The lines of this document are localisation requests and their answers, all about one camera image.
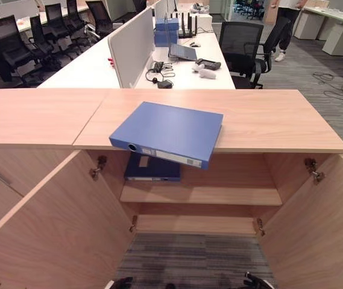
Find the blue box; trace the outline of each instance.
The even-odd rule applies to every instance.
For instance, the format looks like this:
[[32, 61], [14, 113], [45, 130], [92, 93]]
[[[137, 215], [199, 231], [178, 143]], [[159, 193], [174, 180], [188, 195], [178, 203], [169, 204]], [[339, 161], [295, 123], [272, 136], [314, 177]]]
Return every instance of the blue box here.
[[131, 153], [124, 178], [128, 181], [173, 181], [181, 180], [180, 164]]
[[223, 117], [143, 102], [110, 136], [110, 141], [117, 148], [207, 169]]
[[[178, 30], [169, 31], [170, 42], [178, 43]], [[167, 32], [154, 31], [154, 43], [156, 47], [168, 47]]]
[[[178, 18], [169, 18], [169, 30], [179, 30], [179, 21]], [[157, 31], [166, 31], [165, 19], [157, 18], [155, 22], [155, 30]]]

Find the cabinet hinge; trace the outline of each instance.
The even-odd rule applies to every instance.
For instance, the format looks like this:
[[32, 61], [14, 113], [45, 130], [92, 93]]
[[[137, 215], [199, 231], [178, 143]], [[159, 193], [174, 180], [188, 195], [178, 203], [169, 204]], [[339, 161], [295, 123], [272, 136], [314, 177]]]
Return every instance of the cabinet hinge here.
[[98, 157], [98, 167], [89, 170], [89, 175], [95, 182], [99, 179], [99, 172], [104, 169], [105, 164], [107, 164], [107, 157], [105, 155], [101, 155]]
[[258, 230], [261, 233], [261, 236], [265, 236], [265, 230], [263, 229], [263, 223], [262, 220], [260, 218], [257, 219], [257, 226], [258, 226]]
[[314, 158], [306, 158], [304, 164], [309, 174], [313, 176], [313, 183], [318, 185], [323, 179], [326, 178], [325, 173], [317, 172], [317, 162]]
[[136, 228], [136, 224], [137, 224], [137, 215], [134, 215], [133, 220], [132, 220], [132, 226], [130, 227], [130, 232], [134, 231], [134, 228]]

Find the open cabinet door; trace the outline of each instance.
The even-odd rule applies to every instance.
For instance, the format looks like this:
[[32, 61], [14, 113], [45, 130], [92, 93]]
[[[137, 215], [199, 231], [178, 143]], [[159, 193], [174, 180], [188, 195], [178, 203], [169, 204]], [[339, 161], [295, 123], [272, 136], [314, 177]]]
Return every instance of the open cabinet door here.
[[100, 288], [134, 232], [85, 151], [74, 151], [0, 220], [0, 288]]
[[326, 178], [307, 180], [259, 237], [280, 288], [343, 288], [343, 155], [318, 171]]

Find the white sneaker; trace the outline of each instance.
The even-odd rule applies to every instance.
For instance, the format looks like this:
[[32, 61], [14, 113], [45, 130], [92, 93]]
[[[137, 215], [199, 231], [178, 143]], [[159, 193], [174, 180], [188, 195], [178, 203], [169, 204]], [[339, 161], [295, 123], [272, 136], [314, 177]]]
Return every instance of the white sneaker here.
[[275, 62], [281, 62], [285, 59], [286, 54], [284, 52], [280, 52], [277, 58], [274, 60]]

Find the cabinet top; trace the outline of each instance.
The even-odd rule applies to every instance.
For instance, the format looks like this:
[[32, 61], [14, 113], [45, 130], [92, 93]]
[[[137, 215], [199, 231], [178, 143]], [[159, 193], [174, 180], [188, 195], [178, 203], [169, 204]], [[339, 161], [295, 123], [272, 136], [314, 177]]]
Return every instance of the cabinet top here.
[[218, 152], [343, 152], [297, 90], [0, 90], [0, 146], [112, 149], [109, 136], [143, 101], [223, 114]]

